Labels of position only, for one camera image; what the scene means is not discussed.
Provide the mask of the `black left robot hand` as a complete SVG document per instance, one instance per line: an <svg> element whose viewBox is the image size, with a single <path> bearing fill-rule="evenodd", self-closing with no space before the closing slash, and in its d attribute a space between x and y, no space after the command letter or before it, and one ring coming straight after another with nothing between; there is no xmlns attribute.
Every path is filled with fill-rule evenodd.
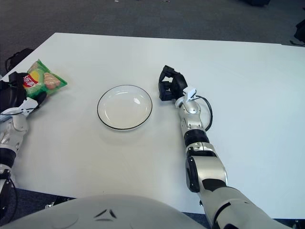
<svg viewBox="0 0 305 229"><path fill-rule="evenodd" d="M0 112L4 113L9 108L19 107L27 98L26 89L23 87L23 78L27 73L13 72L9 81L0 82Z"/></svg>

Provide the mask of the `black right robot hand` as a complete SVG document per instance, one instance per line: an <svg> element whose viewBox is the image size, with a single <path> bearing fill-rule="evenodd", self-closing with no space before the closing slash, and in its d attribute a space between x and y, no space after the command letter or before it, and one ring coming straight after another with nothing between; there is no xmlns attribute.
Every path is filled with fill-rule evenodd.
<svg viewBox="0 0 305 229"><path fill-rule="evenodd" d="M187 86L187 82L181 73L167 65L163 67L158 82L159 98L162 101L177 100L183 97L183 89Z"/></svg>

